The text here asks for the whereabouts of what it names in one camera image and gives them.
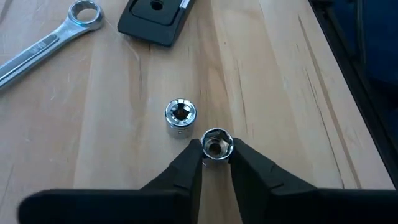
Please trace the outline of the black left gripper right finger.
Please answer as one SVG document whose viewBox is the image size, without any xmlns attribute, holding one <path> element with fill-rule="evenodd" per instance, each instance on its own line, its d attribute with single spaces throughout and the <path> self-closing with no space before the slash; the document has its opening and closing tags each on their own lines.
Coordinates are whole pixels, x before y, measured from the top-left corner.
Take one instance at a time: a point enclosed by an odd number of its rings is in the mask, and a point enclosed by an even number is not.
<svg viewBox="0 0 398 224">
<path fill-rule="evenodd" d="M 239 138 L 229 163 L 244 224 L 398 224 L 398 190 L 316 187 Z"/>
</svg>

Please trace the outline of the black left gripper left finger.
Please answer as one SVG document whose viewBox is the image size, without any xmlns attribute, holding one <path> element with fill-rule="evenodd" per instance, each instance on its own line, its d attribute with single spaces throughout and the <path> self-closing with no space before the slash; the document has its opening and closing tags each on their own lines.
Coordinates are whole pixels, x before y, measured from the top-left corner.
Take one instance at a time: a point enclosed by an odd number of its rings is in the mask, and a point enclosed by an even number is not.
<svg viewBox="0 0 398 224">
<path fill-rule="evenodd" d="M 19 224 L 197 224 L 201 142 L 193 139 L 140 189 L 48 189 L 18 206 Z"/>
</svg>

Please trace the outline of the small chrome socket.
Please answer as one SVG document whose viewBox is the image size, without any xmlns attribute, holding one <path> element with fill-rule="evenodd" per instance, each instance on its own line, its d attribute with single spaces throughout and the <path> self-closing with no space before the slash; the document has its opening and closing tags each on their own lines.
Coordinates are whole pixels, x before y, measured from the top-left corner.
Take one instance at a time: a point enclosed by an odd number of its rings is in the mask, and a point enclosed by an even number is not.
<svg viewBox="0 0 398 224">
<path fill-rule="evenodd" d="M 165 107 L 167 133 L 176 139 L 192 135 L 197 118 L 196 106 L 187 99 L 176 98 Z"/>
<path fill-rule="evenodd" d="M 228 161 L 234 151 L 234 140 L 227 130 L 212 128 L 200 139 L 203 151 L 203 164 Z"/>
</svg>

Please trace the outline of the large chrome combination wrench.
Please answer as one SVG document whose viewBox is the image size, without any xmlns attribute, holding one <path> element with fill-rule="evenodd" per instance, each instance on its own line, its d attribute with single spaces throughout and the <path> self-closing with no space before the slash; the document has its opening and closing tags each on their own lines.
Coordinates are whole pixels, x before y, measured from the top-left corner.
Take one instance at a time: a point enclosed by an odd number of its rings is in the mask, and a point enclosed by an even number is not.
<svg viewBox="0 0 398 224">
<path fill-rule="evenodd" d="M 94 18 L 88 21 L 80 20 L 78 15 L 85 9 L 94 10 Z M 100 29 L 104 21 L 104 11 L 94 1 L 79 0 L 74 2 L 68 9 L 66 19 L 59 27 L 0 66 L 0 90 L 16 81 L 69 41 L 87 32 Z"/>
</svg>

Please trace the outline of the black torpedo level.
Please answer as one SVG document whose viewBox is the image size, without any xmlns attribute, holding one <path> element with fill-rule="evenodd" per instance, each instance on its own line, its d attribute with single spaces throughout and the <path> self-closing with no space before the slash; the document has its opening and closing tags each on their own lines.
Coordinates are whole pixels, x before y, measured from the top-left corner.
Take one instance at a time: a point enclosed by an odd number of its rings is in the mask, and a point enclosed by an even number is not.
<svg viewBox="0 0 398 224">
<path fill-rule="evenodd" d="M 129 0 L 117 28 L 122 34 L 171 47 L 196 0 Z"/>
</svg>

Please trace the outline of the person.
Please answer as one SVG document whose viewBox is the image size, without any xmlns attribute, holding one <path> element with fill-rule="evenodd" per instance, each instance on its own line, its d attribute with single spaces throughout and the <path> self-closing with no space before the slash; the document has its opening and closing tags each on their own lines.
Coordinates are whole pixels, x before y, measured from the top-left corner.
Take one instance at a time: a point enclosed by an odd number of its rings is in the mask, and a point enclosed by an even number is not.
<svg viewBox="0 0 398 224">
<path fill-rule="evenodd" d="M 356 0 L 334 0 L 333 12 L 355 53 L 361 27 L 369 81 L 398 94 L 398 0 L 362 0 L 359 19 L 356 9 Z"/>
</svg>

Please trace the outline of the black aluminium table frame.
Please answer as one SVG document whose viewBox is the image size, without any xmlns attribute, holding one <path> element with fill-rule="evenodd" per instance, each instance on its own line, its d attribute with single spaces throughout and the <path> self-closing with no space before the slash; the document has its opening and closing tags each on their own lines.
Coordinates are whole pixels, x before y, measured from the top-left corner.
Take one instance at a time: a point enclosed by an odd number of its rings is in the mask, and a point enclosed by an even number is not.
<svg viewBox="0 0 398 224">
<path fill-rule="evenodd" d="M 366 75 L 363 32 L 356 29 L 358 53 L 350 49 L 335 13 L 334 0 L 308 0 L 368 127 L 387 172 L 398 189 L 398 94 L 373 85 Z M 362 0 L 356 0 L 359 19 Z"/>
</svg>

